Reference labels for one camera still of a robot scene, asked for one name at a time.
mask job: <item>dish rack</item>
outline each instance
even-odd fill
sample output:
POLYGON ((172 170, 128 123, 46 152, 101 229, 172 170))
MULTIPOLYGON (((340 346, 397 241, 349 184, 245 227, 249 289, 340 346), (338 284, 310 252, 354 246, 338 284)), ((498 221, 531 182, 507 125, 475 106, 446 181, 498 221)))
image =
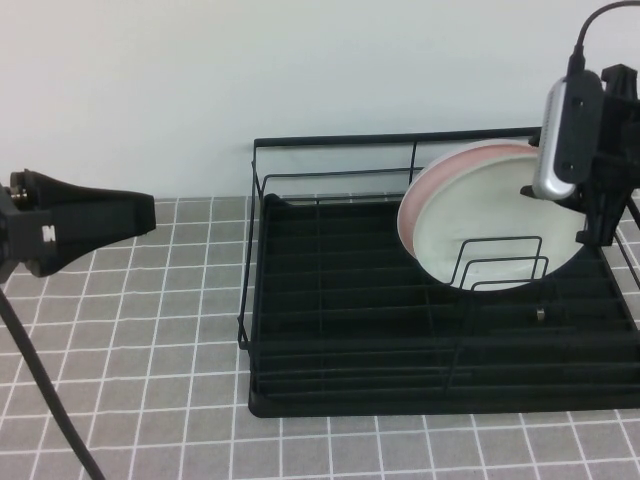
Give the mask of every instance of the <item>dish rack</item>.
MULTIPOLYGON (((419 145, 523 138, 538 128, 256 139, 238 342, 250 356, 249 409, 259 417, 497 413, 640 406, 640 338, 601 249, 583 247, 544 276, 540 237, 517 288, 469 291, 427 275, 402 247, 402 194, 265 194, 272 179, 406 175, 419 145), (409 145, 409 166, 259 176, 263 149, 409 145), (252 304, 254 220, 259 218, 252 304), (251 328, 245 321, 251 312, 251 328)), ((640 218, 635 204, 631 213, 640 218)), ((616 237, 624 269, 640 281, 616 237)))

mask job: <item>wire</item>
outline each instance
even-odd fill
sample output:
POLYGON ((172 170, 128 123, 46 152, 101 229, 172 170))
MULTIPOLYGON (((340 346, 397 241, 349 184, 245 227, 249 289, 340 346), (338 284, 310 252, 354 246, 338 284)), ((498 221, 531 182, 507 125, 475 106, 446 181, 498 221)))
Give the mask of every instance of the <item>wire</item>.
POLYGON ((609 10, 613 10, 615 8, 621 7, 640 7, 640 0, 626 0, 622 2, 613 2, 609 5, 605 5, 604 7, 599 8, 595 12, 593 12, 589 18, 584 22, 582 28, 580 29, 580 33, 578 34, 578 41, 576 42, 576 47, 582 47, 584 45, 584 37, 587 35, 587 30, 593 23, 593 21, 609 10))
POLYGON ((640 0, 624 0, 621 2, 613 2, 604 7, 600 7, 598 10, 589 15, 589 18, 585 20, 582 28, 580 29, 580 33, 578 34, 578 40, 576 41, 575 47, 573 47, 573 54, 569 57, 569 66, 567 68, 567 74, 572 75, 574 73, 578 73, 584 70, 584 38, 587 35, 587 30, 593 23, 593 21, 609 10, 614 10, 616 8, 621 7, 640 7, 640 0))
POLYGON ((78 435, 73 423, 71 423, 71 419, 65 411, 55 388, 53 388, 51 379, 49 378, 49 375, 47 375, 47 371, 42 365, 42 362, 36 353, 36 349, 29 339, 27 331, 22 326, 22 323, 20 323, 20 319, 16 315, 16 312, 13 310, 9 300, 7 300, 7 297, 1 290, 0 316, 7 325, 9 333, 13 337, 20 353, 24 357, 24 361, 29 367, 31 374, 33 375, 33 379, 40 389, 40 393, 42 393, 45 402, 47 402, 54 420, 58 424, 58 427, 60 427, 60 431, 67 439, 67 442, 69 442, 69 445, 78 457, 78 460, 80 460, 80 463, 82 463, 82 466, 85 468, 92 480, 105 480, 105 476, 100 471, 100 467, 98 467, 98 464, 91 456, 91 453, 82 441, 82 438, 78 435))

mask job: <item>drip tray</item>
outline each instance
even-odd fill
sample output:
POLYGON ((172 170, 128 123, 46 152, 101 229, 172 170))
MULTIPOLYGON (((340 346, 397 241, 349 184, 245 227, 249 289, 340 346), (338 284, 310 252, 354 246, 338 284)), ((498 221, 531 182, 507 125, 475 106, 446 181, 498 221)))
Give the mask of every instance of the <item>drip tray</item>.
POLYGON ((640 407, 636 326, 599 249, 525 286, 464 292, 404 250, 388 200, 264 198, 255 415, 640 407))

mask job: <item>white plate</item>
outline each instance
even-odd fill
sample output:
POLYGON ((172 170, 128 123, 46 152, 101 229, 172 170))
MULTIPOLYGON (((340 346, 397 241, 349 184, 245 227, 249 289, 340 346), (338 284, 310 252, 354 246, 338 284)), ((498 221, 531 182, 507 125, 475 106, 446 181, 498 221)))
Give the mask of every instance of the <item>white plate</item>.
POLYGON ((535 148, 522 141, 493 139, 458 146, 455 150, 432 161, 415 177, 402 198, 398 210, 398 235, 404 248, 415 256, 413 229, 420 210, 433 191, 442 182, 455 175, 458 170, 470 168, 471 164, 481 163, 487 158, 535 152, 535 148))
POLYGON ((489 238, 541 237, 540 256, 549 259, 547 274, 573 258, 582 246, 575 236, 584 228, 584 215, 520 194, 531 183, 536 163, 534 155, 486 160, 452 176, 434 191, 413 232, 416 258, 429 275, 457 288, 480 291, 513 288, 522 285, 522 280, 542 277, 544 260, 499 260, 535 257, 539 240, 489 238), (460 250, 468 239, 483 241, 467 243, 454 278, 460 250), (478 282, 496 283, 476 285, 478 282))

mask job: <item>white wall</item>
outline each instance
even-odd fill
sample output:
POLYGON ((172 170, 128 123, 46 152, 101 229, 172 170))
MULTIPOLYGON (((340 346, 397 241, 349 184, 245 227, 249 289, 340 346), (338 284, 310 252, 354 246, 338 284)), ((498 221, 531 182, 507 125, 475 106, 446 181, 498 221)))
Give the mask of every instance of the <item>white wall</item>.
MULTIPOLYGON (((255 137, 538 124, 603 3, 0 0, 0 181, 237 194, 255 137)), ((587 65, 638 45, 640 8, 608 13, 587 65)))

